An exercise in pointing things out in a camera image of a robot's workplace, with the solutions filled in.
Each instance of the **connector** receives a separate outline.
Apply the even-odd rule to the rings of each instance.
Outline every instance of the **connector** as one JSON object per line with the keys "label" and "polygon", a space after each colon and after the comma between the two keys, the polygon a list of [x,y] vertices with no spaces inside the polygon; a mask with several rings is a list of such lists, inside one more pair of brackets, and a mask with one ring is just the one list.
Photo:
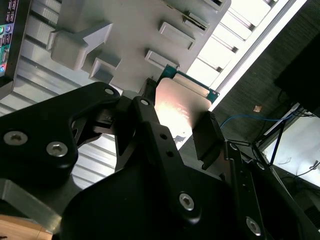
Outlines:
{"label": "connector", "polygon": [[12,6],[11,6],[11,11],[15,11],[17,8],[17,1],[16,0],[13,0],[12,1]]}
{"label": "connector", "polygon": [[11,10],[11,8],[12,8],[12,0],[10,0],[8,3],[8,10]]}
{"label": "connector", "polygon": [[3,37],[2,37],[2,45],[5,45],[6,44],[6,41],[7,41],[7,35],[4,35]]}
{"label": "connector", "polygon": [[11,43],[11,36],[12,36],[12,34],[6,35],[6,40],[5,40],[5,44],[6,44],[6,45],[8,45],[8,44]]}
{"label": "connector", "polygon": [[15,13],[14,12],[11,12],[10,13],[10,23],[13,23],[15,21]]}
{"label": "connector", "polygon": [[10,22],[10,12],[7,12],[5,16],[5,23],[8,24],[9,22]]}

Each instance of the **black metal bracket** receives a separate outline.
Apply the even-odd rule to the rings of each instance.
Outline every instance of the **black metal bracket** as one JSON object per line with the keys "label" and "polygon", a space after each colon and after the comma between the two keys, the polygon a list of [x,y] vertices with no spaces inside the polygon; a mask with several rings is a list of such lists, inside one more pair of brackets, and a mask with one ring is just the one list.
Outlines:
{"label": "black metal bracket", "polygon": [[[101,135],[94,133],[91,126],[83,124],[82,127],[74,125],[72,130],[73,122],[90,115],[98,107],[112,108],[119,98],[119,93],[111,86],[96,82],[1,117],[0,168],[6,171],[1,172],[0,177],[33,185],[62,184],[78,158],[75,131],[77,139],[81,139],[80,135],[84,132],[90,133],[81,140],[81,144]],[[10,134],[14,131],[26,136],[26,142],[20,144],[21,136]],[[5,142],[6,134],[17,144]],[[67,148],[67,153],[58,160],[47,150],[49,144],[54,142],[63,143]]]}
{"label": "black metal bracket", "polygon": [[[70,191],[75,188],[67,180],[78,147],[101,133],[115,135],[116,172],[80,193]],[[183,164],[170,130],[160,125],[151,100],[120,97],[101,82],[1,117],[0,134],[0,190],[6,193],[1,194],[2,199],[23,206],[28,217],[34,216],[36,208],[21,200],[40,209],[47,209],[44,203],[54,200],[52,204],[58,204],[60,211],[48,208],[46,216],[54,216],[50,218],[54,219],[54,231],[62,219],[62,240],[80,239],[82,234],[101,239],[109,232],[123,238],[142,233],[150,238],[155,232],[159,237],[172,236],[174,232],[175,237],[184,239],[208,237],[212,232],[217,239],[239,235],[241,239],[282,238],[284,234],[274,226],[265,230],[256,189],[261,194],[261,189],[270,185],[257,188],[252,175],[259,176],[259,172],[248,168],[255,161],[244,162],[238,147],[224,141],[210,112],[193,130],[198,158],[207,171]],[[270,174],[263,176],[263,181],[274,184]],[[288,204],[286,213],[295,217],[302,233],[283,239],[317,237],[317,230],[308,225],[306,216],[301,216],[284,191],[277,187],[272,193],[284,206]],[[17,197],[18,192],[24,198]],[[70,200],[74,194],[61,214],[61,206],[66,204],[60,199]],[[46,226],[53,226],[37,216]]]}
{"label": "black metal bracket", "polygon": [[220,155],[207,169],[218,175],[232,189],[237,222],[248,239],[266,237],[251,172],[243,162],[239,148],[225,141]]}

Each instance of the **metal plate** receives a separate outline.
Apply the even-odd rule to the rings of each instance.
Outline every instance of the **metal plate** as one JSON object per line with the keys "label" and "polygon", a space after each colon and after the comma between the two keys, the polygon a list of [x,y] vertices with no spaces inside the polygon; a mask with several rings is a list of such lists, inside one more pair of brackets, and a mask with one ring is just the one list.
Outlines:
{"label": "metal plate", "polygon": [[170,129],[178,149],[210,106],[211,102],[204,96],[170,78],[163,78],[156,88],[156,113],[160,123]]}

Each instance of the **bolt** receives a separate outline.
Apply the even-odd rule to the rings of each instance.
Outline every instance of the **bolt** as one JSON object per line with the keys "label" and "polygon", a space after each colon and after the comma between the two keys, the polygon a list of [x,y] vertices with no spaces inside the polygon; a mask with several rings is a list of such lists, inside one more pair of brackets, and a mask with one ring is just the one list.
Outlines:
{"label": "bolt", "polygon": [[12,146],[19,146],[28,141],[28,136],[21,131],[9,131],[3,136],[6,144]]}
{"label": "bolt", "polygon": [[108,89],[108,88],[106,88],[104,91],[105,91],[107,94],[110,94],[110,95],[115,94],[114,91],[112,91],[111,89]]}
{"label": "bolt", "polygon": [[141,100],[141,103],[144,104],[144,105],[149,105],[149,103],[146,100],[143,100],[143,99]]}
{"label": "bolt", "polygon": [[195,208],[194,200],[186,193],[181,193],[179,201],[182,207],[187,211],[192,211]]}
{"label": "bolt", "polygon": [[234,145],[233,143],[230,143],[230,147],[235,150],[235,151],[238,151],[238,148],[236,147],[236,145]]}
{"label": "bolt", "polygon": [[259,168],[261,168],[262,170],[265,170],[265,167],[262,165],[261,162],[257,161],[256,164],[258,165]]}
{"label": "bolt", "polygon": [[247,216],[245,222],[248,228],[251,230],[251,232],[253,232],[254,235],[261,236],[261,230],[258,223],[256,223],[256,221],[254,221],[251,217]]}
{"label": "bolt", "polygon": [[53,141],[46,146],[46,152],[51,156],[60,158],[67,154],[68,148],[63,142]]}

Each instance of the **dark gray wall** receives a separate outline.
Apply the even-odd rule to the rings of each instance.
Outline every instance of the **dark gray wall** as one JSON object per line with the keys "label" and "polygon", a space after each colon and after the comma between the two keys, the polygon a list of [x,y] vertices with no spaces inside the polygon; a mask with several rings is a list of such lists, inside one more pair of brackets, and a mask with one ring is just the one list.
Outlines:
{"label": "dark gray wall", "polygon": [[[291,101],[285,93],[278,99],[281,89],[275,86],[274,81],[319,33],[320,1],[308,0],[214,109],[218,122],[221,124],[230,116],[238,114],[281,118]],[[253,112],[255,105],[262,105],[260,113]],[[264,133],[273,124],[274,122],[264,124],[262,120],[250,118],[235,118],[223,127],[222,132],[227,139],[252,142],[259,133]],[[251,154],[250,149],[241,149]],[[185,161],[192,162],[197,158],[192,139],[189,139],[180,152]]]}

